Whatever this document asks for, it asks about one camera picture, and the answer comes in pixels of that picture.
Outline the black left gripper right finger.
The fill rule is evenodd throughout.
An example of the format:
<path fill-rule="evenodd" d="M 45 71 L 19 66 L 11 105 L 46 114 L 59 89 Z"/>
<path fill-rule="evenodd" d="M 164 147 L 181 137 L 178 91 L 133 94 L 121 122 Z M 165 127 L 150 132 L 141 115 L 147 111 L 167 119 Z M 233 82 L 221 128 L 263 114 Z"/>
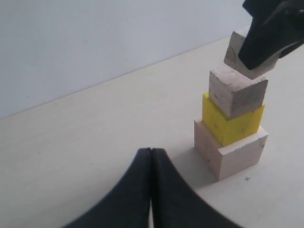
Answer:
<path fill-rule="evenodd" d="M 164 149 L 152 149 L 151 200 L 155 228 L 238 228 L 186 183 Z"/>

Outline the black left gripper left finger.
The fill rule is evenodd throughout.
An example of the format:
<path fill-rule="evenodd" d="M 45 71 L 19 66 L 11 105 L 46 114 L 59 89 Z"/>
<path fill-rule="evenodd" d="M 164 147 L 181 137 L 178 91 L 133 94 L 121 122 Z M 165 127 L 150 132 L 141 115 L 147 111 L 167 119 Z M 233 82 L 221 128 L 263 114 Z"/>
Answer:
<path fill-rule="evenodd" d="M 147 228 L 152 150 L 139 149 L 123 177 L 88 212 L 66 228 Z"/>

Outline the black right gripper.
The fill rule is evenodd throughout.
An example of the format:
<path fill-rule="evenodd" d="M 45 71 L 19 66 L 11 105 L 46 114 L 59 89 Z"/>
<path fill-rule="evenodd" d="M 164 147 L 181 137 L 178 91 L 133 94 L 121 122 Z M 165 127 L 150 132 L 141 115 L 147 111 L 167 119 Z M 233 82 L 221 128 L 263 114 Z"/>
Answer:
<path fill-rule="evenodd" d="M 246 0 L 252 22 L 238 57 L 253 70 L 278 54 L 284 58 L 304 44 L 302 0 Z"/>

